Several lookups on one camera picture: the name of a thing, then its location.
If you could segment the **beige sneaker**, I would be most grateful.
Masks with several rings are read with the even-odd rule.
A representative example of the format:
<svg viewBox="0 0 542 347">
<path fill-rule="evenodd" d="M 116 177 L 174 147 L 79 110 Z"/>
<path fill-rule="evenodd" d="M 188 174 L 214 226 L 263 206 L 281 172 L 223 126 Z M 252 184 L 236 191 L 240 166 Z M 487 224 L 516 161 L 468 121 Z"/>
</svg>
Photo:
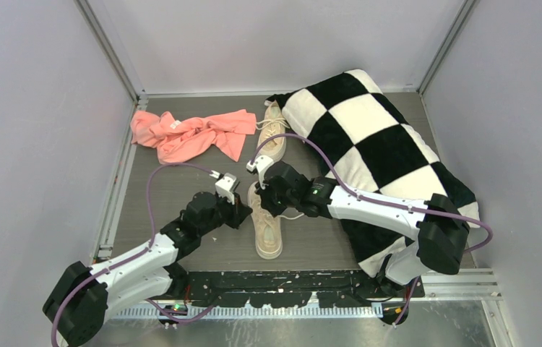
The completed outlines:
<svg viewBox="0 0 542 347">
<path fill-rule="evenodd" d="M 291 127 L 282 114 L 277 101 L 266 102 L 265 105 L 267 109 L 264 118 L 258 121 L 256 125 L 257 130 L 259 130 L 257 143 L 259 151 L 254 157 L 266 155 L 274 161 L 278 161 L 285 155 L 287 145 L 285 138 L 277 137 L 277 135 L 285 134 Z"/>
<path fill-rule="evenodd" d="M 265 260 L 273 260 L 281 254 L 283 241 L 281 234 L 281 220 L 296 220 L 302 216 L 288 217 L 279 215 L 273 217 L 261 206 L 261 197 L 256 193 L 257 183 L 254 182 L 248 189 L 248 204 L 252 209 L 251 218 L 254 225 L 255 247 L 257 254 Z"/>
</svg>

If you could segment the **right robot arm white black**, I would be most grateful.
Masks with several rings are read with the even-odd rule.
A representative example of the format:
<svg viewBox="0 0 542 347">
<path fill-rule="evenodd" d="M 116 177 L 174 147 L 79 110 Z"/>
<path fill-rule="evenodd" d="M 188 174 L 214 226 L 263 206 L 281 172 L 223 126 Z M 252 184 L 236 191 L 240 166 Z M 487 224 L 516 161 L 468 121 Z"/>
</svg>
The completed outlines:
<svg viewBox="0 0 542 347">
<path fill-rule="evenodd" d="M 291 165 L 263 156 L 246 169 L 258 176 L 261 206 L 274 216 L 294 208 L 312 218 L 354 220 L 409 239 L 405 249 L 384 257 L 374 276 L 385 296 L 397 296 L 428 271 L 455 275 L 460 270 L 470 227 L 448 197 L 402 200 L 364 192 L 327 177 L 308 179 Z"/>
</svg>

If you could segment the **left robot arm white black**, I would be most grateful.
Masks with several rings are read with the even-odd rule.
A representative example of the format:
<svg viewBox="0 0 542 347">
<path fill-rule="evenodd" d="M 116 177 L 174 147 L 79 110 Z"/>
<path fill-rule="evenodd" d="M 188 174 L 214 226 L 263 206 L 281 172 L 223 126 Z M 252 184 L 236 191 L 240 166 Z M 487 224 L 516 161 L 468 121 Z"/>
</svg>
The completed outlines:
<svg viewBox="0 0 542 347">
<path fill-rule="evenodd" d="M 123 309 L 156 296 L 180 298 L 189 274 L 179 260 L 197 249 L 204 235 L 221 226 L 237 229 L 251 212 L 239 196 L 230 202 L 199 192 L 151 241 L 93 266 L 71 264 L 43 305 L 52 323 L 52 344 L 62 337 L 70 346 L 81 346 Z"/>
</svg>

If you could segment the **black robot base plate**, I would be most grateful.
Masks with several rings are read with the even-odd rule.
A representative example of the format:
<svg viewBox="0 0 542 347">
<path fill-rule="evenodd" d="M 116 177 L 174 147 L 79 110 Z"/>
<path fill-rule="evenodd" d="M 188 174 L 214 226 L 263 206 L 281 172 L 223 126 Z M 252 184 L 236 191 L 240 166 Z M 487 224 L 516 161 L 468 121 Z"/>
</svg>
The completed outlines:
<svg viewBox="0 0 542 347">
<path fill-rule="evenodd" d="M 196 307 L 301 308 L 317 301 L 321 308 L 347 308 L 402 301 L 406 288 L 382 288 L 362 270 L 191 271 L 155 298 Z"/>
</svg>

